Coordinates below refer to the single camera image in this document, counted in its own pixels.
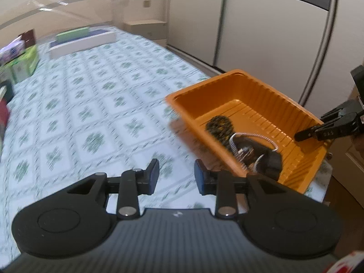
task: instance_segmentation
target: mattress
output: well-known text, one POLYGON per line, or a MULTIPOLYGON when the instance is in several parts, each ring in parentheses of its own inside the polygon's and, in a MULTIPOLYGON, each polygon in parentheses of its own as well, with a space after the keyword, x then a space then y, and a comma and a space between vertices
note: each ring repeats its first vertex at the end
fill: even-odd
MULTIPOLYGON (((215 197, 198 193, 193 163, 218 169, 221 162, 164 101, 207 76, 148 39, 110 29, 116 43, 56 60, 49 43, 40 45, 36 72, 14 87, 0 161, 0 268, 19 255, 11 222, 20 209, 98 171, 119 176, 157 158, 159 180, 152 196, 139 196, 141 212, 214 212, 215 197)), ((325 162, 307 195, 322 200, 330 173, 325 162)), ((115 213, 116 195, 107 210, 115 213)))

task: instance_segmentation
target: plastic wrap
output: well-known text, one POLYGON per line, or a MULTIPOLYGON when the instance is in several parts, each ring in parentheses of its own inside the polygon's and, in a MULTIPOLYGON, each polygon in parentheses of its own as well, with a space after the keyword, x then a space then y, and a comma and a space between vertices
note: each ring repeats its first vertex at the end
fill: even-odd
POLYGON ((44 37, 93 25, 122 27, 125 0, 29 0, 0 16, 0 48, 28 30, 44 37))

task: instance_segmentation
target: orange tray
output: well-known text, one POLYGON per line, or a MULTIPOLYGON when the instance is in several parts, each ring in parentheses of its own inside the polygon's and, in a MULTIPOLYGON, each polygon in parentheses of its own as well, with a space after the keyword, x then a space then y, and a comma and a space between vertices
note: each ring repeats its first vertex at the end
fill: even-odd
MULTIPOLYGON (((304 193, 318 171, 329 141, 294 141, 297 131, 322 124, 313 114, 273 87, 242 70, 233 70, 179 90, 166 97, 187 126, 237 176, 246 171, 220 142, 205 130, 216 115, 224 115, 236 132, 261 134, 273 139, 282 155, 279 182, 304 193)), ((265 140, 256 141, 272 148, 265 140)))

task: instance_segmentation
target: bed sheet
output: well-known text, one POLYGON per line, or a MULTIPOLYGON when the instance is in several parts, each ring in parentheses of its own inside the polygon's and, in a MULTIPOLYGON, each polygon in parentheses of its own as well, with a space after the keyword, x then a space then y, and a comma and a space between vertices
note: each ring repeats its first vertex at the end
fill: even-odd
MULTIPOLYGON (((165 48, 117 32, 116 43, 50 60, 39 46, 35 74, 15 85, 0 161, 0 268, 19 251, 11 222, 23 207, 97 171, 120 175, 160 162, 154 195, 146 207, 214 211, 215 198, 198 193, 196 158, 221 163, 185 128, 164 97, 207 76, 165 48)), ((324 164, 308 195, 322 200, 330 169, 324 164)), ((108 212, 115 213, 116 195, 108 212)))

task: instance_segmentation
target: brown floor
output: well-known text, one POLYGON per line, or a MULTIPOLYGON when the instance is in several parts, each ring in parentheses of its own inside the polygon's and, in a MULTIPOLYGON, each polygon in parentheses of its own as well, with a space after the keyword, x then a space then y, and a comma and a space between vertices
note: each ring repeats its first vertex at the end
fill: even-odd
POLYGON ((343 235, 336 246, 335 255, 341 258, 353 250, 364 250, 362 206, 334 177, 331 177, 324 200, 330 202, 329 206, 339 214, 344 224, 343 235))

